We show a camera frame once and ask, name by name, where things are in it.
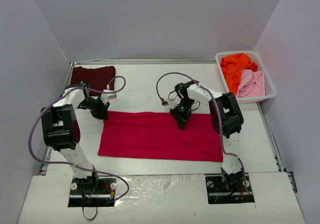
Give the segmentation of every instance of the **mounting plate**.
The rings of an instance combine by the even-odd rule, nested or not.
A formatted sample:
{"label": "mounting plate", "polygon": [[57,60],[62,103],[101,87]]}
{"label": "mounting plate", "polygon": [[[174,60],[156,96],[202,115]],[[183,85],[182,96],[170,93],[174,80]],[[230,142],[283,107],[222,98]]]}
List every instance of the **mounting plate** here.
{"label": "mounting plate", "polygon": [[87,192],[86,190],[83,190],[83,194],[85,195],[84,199],[80,186],[76,189],[71,189],[68,207],[78,208],[82,207],[82,204],[84,207],[113,207],[115,202],[112,201],[112,199],[114,198],[116,190],[113,190],[114,193],[112,195],[110,184],[116,183],[116,179],[111,177],[99,177],[98,183],[98,187],[93,191]]}
{"label": "mounting plate", "polygon": [[[246,175],[246,185],[249,192],[252,192],[249,176]],[[209,204],[237,204],[237,203],[254,203],[253,195],[246,193],[243,178],[239,180],[237,188],[227,190],[223,184],[221,174],[209,174],[205,176],[206,192]]]}

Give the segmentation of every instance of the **pink cloth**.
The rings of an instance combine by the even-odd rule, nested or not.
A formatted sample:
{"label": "pink cloth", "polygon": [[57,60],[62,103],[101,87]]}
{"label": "pink cloth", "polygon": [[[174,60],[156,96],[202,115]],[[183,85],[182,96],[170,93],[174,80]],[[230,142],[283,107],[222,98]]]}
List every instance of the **pink cloth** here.
{"label": "pink cloth", "polygon": [[193,113],[180,130],[170,113],[108,111],[99,156],[222,162],[210,114]]}
{"label": "pink cloth", "polygon": [[236,93],[237,98],[251,98],[265,96],[265,74],[263,71],[244,69]]}

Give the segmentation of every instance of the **red cloth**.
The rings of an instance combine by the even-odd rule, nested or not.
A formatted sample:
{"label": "red cloth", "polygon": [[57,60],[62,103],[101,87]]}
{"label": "red cloth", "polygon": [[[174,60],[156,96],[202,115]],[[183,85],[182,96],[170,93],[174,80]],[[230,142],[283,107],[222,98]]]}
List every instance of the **red cloth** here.
{"label": "red cloth", "polygon": [[[71,85],[78,84],[81,81],[88,82],[90,88],[103,91],[107,89],[107,84],[116,75],[116,68],[114,66],[105,66],[101,68],[83,68],[75,67],[72,70]],[[110,84],[110,90],[115,89],[115,82]],[[91,91],[90,96],[100,96],[100,93]]]}
{"label": "red cloth", "polygon": [[222,162],[210,114],[193,113],[184,130],[170,113],[108,111],[99,156]]}

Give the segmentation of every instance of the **white panel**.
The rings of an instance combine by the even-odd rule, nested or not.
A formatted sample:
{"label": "white panel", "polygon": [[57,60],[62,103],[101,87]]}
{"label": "white panel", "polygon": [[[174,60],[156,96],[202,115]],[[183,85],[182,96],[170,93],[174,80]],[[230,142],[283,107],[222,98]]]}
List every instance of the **white panel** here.
{"label": "white panel", "polygon": [[69,61],[252,50],[279,0],[35,0]]}
{"label": "white panel", "polygon": [[285,172],[250,173],[250,182],[259,224],[305,223]]}
{"label": "white panel", "polygon": [[[82,65],[87,68],[99,68],[103,65]],[[127,86],[110,102],[109,110],[121,112],[169,112],[163,107],[156,94],[158,78],[168,72],[183,72],[200,81],[211,90],[224,93],[224,87],[216,64],[119,64],[115,65],[116,74],[127,80]],[[159,83],[159,92],[166,98],[179,82],[186,82],[184,76],[169,75]],[[115,82],[115,89],[123,84],[121,79]],[[244,124],[240,134],[240,157],[246,172],[276,172],[278,168],[269,144],[256,103],[240,106]],[[152,160],[134,158],[115,158],[98,156],[103,122],[94,119],[88,110],[76,110],[81,131],[80,144],[86,157],[97,170],[118,175],[167,175],[167,174],[207,174],[221,173],[221,162]],[[209,113],[201,105],[196,113]],[[59,153],[53,153],[52,161],[64,161]],[[48,175],[72,175],[66,165],[50,165]]]}
{"label": "white panel", "polygon": [[[208,204],[204,175],[127,176],[125,179],[130,185],[129,193],[117,201],[114,207],[99,207],[93,222],[304,224],[286,173],[259,173],[251,176],[254,179],[251,185],[256,203],[215,205]],[[80,207],[67,207],[70,184],[69,176],[34,176],[19,224],[88,223]],[[124,183],[117,181],[116,195],[125,190]],[[286,201],[292,203],[275,204]],[[95,209],[85,208],[85,213],[91,217]]]}
{"label": "white panel", "polygon": [[319,6],[320,0],[280,0],[255,47],[278,93],[263,109],[307,223],[320,220]]}
{"label": "white panel", "polygon": [[[41,108],[63,91],[68,64],[34,0],[0,0],[0,223],[17,223],[40,164],[27,148]],[[39,126],[33,149],[46,146]]]}

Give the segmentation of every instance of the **laundry basket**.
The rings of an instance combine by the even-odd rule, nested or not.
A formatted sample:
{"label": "laundry basket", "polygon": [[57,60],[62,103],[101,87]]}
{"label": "laundry basket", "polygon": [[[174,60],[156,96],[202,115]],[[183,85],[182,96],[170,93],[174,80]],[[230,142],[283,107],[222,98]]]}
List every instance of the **laundry basket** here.
{"label": "laundry basket", "polygon": [[224,74],[222,72],[220,62],[221,59],[227,56],[230,56],[232,54],[237,54],[237,53],[245,53],[247,54],[252,62],[255,62],[258,66],[258,70],[264,72],[264,89],[265,89],[265,95],[264,96],[255,96],[255,97],[238,97],[237,101],[238,103],[255,103],[255,102],[260,102],[262,100],[268,99],[268,98],[273,98],[276,96],[277,92],[275,89],[274,84],[272,83],[269,74],[265,68],[264,63],[262,62],[261,58],[259,55],[252,51],[252,50],[241,50],[241,51],[225,51],[225,52],[219,52],[215,55],[215,60],[216,63],[218,64],[218,69],[221,75],[222,82],[224,84],[225,90],[229,92],[229,88],[227,85],[227,82],[225,80]]}

